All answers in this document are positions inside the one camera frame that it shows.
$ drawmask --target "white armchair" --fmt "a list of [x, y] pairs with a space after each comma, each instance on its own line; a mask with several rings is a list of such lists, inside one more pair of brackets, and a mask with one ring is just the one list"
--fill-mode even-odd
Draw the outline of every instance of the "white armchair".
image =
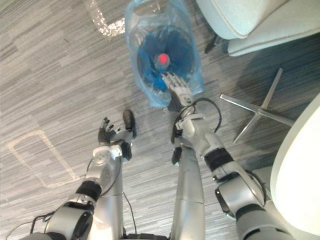
[[196, 0], [239, 56], [320, 32], [320, 0]]

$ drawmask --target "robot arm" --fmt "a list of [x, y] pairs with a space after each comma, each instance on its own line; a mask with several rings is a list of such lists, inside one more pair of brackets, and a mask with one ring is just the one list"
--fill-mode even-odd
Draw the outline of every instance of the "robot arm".
[[131, 140], [135, 137], [135, 122], [131, 111], [123, 113], [124, 124], [107, 128], [105, 118], [98, 133], [99, 147], [93, 150], [93, 158], [85, 179], [74, 194], [62, 204], [50, 218], [45, 233], [33, 233], [23, 240], [86, 240], [88, 238], [96, 203], [107, 193], [121, 169], [121, 160], [131, 159]]
[[192, 98], [181, 94], [191, 92], [182, 90], [188, 88], [184, 80], [168, 74], [162, 77], [170, 91], [175, 92], [171, 94], [171, 102], [179, 99], [175, 102], [180, 104], [175, 106], [182, 106], [180, 117], [173, 128], [175, 150], [172, 163], [179, 161], [181, 146], [193, 149], [198, 157], [204, 159], [213, 180], [218, 183], [215, 195], [222, 211], [236, 218], [240, 240], [293, 240], [283, 224], [264, 209], [266, 199], [262, 186], [233, 160], [215, 134], [215, 128], [204, 115], [196, 113], [194, 103], [189, 102]]

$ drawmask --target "blue plastic bag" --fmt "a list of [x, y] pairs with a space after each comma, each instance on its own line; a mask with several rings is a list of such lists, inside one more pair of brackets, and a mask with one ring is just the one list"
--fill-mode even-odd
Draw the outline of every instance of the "blue plastic bag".
[[125, 32], [135, 82], [152, 107], [170, 103], [164, 72], [183, 77], [194, 95], [204, 91], [200, 55], [182, 0], [133, 0], [125, 11]]

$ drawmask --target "black cable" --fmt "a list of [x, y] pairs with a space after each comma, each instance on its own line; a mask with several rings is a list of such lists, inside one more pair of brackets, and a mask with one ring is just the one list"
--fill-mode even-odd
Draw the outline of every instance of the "black cable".
[[125, 197], [126, 201], [127, 201], [127, 202], [128, 202], [128, 204], [129, 204], [130, 211], [131, 211], [131, 216], [132, 216], [132, 220], [133, 220], [133, 225], [134, 225], [134, 232], [135, 232], [135, 234], [137, 234], [137, 226], [136, 226], [136, 221], [135, 221], [134, 212], [133, 212], [133, 210], [132, 210], [131, 204], [130, 204], [129, 199], [127, 198], [127, 196], [126, 196], [125, 192], [123, 191], [122, 193], [123, 193], [123, 195], [124, 195], [124, 197]]
[[9, 236], [13, 233], [14, 230], [16, 230], [17, 228], [21, 227], [22, 225], [25, 225], [25, 224], [31, 224], [33, 221], [27, 221], [27, 222], [24, 222], [24, 223], [21, 223], [20, 225], [16, 226], [14, 229], [12, 229], [5, 237], [5, 240], [8, 240]]
[[52, 216], [53, 214], [55, 213], [55, 211], [52, 211], [52, 212], [49, 212], [45, 215], [41, 215], [41, 216], [36, 216], [33, 221], [32, 221], [32, 225], [31, 225], [31, 229], [30, 229], [30, 234], [32, 234], [34, 232], [34, 228], [35, 228], [35, 224], [36, 224], [36, 221], [40, 220], [40, 219], [46, 219], [47, 217], [49, 216]]
[[257, 180], [257, 182], [260, 184], [260, 186], [262, 188], [262, 194], [263, 194], [263, 202], [264, 202], [263, 206], [265, 206], [266, 202], [267, 202], [267, 190], [266, 190], [266, 186], [265, 186], [264, 182], [253, 171], [250, 171], [250, 170], [245, 170], [245, 171], [246, 171], [246, 173], [248, 173], [249, 175], [254, 177]]
[[119, 170], [118, 170], [118, 173], [117, 173], [116, 176], [115, 176], [115, 179], [114, 179], [113, 183], [111, 184], [111, 186], [110, 186], [104, 193], [101, 193], [101, 194], [100, 194], [100, 197], [106, 195], [106, 194], [110, 191], [110, 189], [111, 189], [111, 188], [114, 186], [114, 184], [116, 183], [116, 181], [117, 181], [117, 179], [118, 179], [118, 177], [119, 177], [119, 175], [120, 175], [120, 172], [121, 172], [121, 158], [119, 159]]
[[220, 128], [221, 122], [222, 122], [222, 115], [221, 115], [221, 112], [220, 112], [220, 108], [218, 107], [218, 105], [217, 105], [214, 101], [212, 101], [211, 99], [206, 98], [206, 97], [201, 97], [201, 98], [195, 100], [195, 101], [192, 103], [192, 105], [195, 106], [198, 102], [208, 102], [208, 103], [211, 103], [211, 104], [216, 108], [216, 110], [218, 111], [218, 114], [219, 114], [219, 122], [218, 122], [218, 124], [217, 124], [217, 126], [216, 126], [216, 128], [215, 128], [215, 130], [214, 130], [214, 132], [216, 133], [216, 132], [218, 131], [218, 129]]
[[85, 174], [88, 173], [89, 167], [90, 167], [90, 165], [91, 165], [91, 163], [92, 163], [93, 160], [94, 160], [94, 158], [91, 158], [90, 162], [88, 163], [88, 166], [86, 167], [86, 173], [85, 173]]

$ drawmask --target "robot finger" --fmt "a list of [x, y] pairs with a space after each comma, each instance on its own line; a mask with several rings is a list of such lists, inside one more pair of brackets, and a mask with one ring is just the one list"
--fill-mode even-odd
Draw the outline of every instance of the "robot finger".
[[105, 118], [102, 120], [102, 122], [101, 122], [100, 128], [101, 128], [101, 129], [105, 129], [105, 128], [107, 127], [107, 125], [108, 125], [109, 122], [110, 122], [110, 120], [108, 120], [108, 118], [105, 117]]
[[172, 82], [171, 78], [169, 78], [169, 75], [166, 74], [166, 72], [164, 74], [161, 74], [161, 76], [162, 76], [162, 79], [168, 89], [175, 86], [175, 84]]

